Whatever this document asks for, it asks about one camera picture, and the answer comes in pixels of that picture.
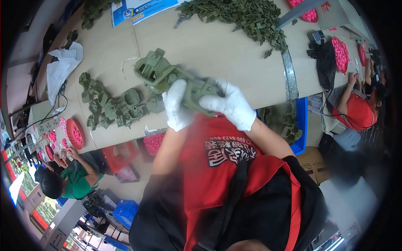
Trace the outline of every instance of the gloved hand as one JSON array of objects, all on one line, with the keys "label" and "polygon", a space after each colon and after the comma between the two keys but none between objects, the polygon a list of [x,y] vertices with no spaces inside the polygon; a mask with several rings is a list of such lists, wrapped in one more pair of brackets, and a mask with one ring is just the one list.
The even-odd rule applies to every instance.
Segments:
[{"label": "gloved hand", "polygon": [[187,82],[183,79],[176,80],[168,92],[162,93],[168,126],[176,132],[189,126],[194,120],[194,113],[181,104],[186,92]]},{"label": "gloved hand", "polygon": [[223,113],[239,131],[250,131],[256,112],[251,109],[239,87],[225,80],[216,80],[215,84],[225,97],[205,95],[200,99],[200,106],[210,111]]}]

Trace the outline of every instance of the workbench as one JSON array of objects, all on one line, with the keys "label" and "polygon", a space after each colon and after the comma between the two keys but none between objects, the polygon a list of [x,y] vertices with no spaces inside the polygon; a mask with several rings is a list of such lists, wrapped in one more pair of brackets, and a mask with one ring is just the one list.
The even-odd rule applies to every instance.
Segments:
[{"label": "workbench", "polygon": [[[281,16],[290,10],[284,0],[274,2],[281,9]],[[177,29],[173,29],[178,12],[171,8],[135,26],[127,19],[114,28],[111,26],[110,12],[104,11],[90,30],[82,30],[82,12],[83,6],[67,21],[49,49],[60,49],[66,43],[68,33],[78,30],[76,42],[84,48],[84,59],[67,78],[65,96],[68,106],[59,117],[74,118],[83,127],[86,144],[79,151],[81,153],[143,137],[146,128],[153,130],[167,127],[167,116],[162,112],[146,115],[134,122],[131,129],[118,128],[114,122],[108,129],[98,125],[95,131],[90,131],[86,127],[86,120],[91,112],[88,103],[82,103],[83,88],[78,83],[79,76],[88,72],[91,78],[102,82],[112,96],[118,97],[127,89],[135,87],[143,92],[145,101],[148,90],[134,75],[133,68],[139,58],[157,48],[166,51],[164,57],[171,64],[181,64],[200,76],[223,78],[237,85],[252,108],[286,101],[281,53],[274,50],[270,57],[263,59],[264,52],[271,47],[269,43],[265,42],[260,46],[242,30],[232,32],[235,24],[218,21],[206,24],[195,15],[191,20],[182,22]],[[306,53],[309,44],[307,33],[320,30],[319,25],[298,20],[296,25],[288,24],[283,30],[287,36],[286,42],[293,62],[299,98],[302,98],[320,93],[324,89],[318,81],[316,60],[308,57]],[[325,32],[325,35],[330,38],[334,34]],[[336,36],[348,47],[349,57],[353,62],[353,65],[348,66],[348,70],[356,71],[354,57],[359,60],[356,42],[349,39],[349,33],[346,31],[345,36]],[[46,66],[50,60],[51,56],[46,55],[36,80],[41,101],[47,100]],[[337,72],[335,87],[347,83],[347,80],[348,76]],[[60,98],[60,106],[65,104],[64,98]],[[60,143],[64,133],[56,129],[56,134]]]}]

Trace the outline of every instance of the red shirt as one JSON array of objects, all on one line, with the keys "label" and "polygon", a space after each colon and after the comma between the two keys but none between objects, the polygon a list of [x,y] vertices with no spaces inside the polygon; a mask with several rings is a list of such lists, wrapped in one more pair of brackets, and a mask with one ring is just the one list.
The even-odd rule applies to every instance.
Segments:
[{"label": "red shirt", "polygon": [[332,114],[346,127],[358,131],[364,131],[377,122],[370,102],[356,94],[352,94],[348,100],[348,115],[345,115],[347,121],[339,115],[335,108]]}]

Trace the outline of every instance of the apron strap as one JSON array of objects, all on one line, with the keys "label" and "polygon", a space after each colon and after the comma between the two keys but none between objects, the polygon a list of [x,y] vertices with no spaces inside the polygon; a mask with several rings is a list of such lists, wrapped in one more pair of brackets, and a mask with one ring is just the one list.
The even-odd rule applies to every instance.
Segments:
[{"label": "apron strap", "polygon": [[229,224],[230,217],[235,205],[239,201],[247,182],[247,161],[243,159],[239,162],[236,174],[230,182],[229,194],[225,199],[219,214],[213,224],[206,231],[206,235],[201,238],[198,245],[207,251],[214,251],[216,244],[224,235]]}]

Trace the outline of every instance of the red apron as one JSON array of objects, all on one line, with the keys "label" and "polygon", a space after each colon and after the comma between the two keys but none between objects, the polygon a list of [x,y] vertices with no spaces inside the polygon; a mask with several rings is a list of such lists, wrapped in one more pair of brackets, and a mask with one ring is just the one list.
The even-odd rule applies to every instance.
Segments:
[{"label": "red apron", "polygon": [[242,198],[261,189],[283,167],[291,180],[290,232],[285,251],[293,250],[300,230],[300,184],[283,160],[262,155],[244,132],[238,131],[226,117],[196,116],[189,127],[180,156],[184,168],[184,208],[187,215],[185,251],[197,244],[195,227],[200,211],[222,206],[229,184],[241,160],[255,159],[247,173]]}]

